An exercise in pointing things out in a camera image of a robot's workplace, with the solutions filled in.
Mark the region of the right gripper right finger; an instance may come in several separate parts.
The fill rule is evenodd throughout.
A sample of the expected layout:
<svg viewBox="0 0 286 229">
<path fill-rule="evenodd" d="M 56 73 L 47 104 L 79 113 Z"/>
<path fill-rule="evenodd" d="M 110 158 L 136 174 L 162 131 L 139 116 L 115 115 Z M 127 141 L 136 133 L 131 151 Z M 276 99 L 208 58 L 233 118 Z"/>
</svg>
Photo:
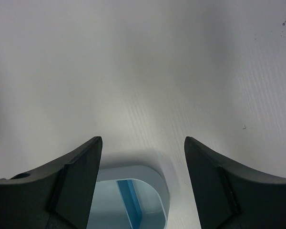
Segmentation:
<svg viewBox="0 0 286 229">
<path fill-rule="evenodd" d="M 238 163 L 192 137 L 184 152 L 203 229 L 286 229 L 286 178 Z"/>
</svg>

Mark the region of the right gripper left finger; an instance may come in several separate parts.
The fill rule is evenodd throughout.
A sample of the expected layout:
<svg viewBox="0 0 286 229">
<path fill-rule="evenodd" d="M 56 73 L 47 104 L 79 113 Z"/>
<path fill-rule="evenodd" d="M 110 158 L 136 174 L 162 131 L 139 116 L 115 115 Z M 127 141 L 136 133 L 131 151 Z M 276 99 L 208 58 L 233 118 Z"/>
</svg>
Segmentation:
<svg viewBox="0 0 286 229">
<path fill-rule="evenodd" d="M 0 179 L 0 229 L 85 229 L 102 138 L 10 179 Z"/>
</svg>

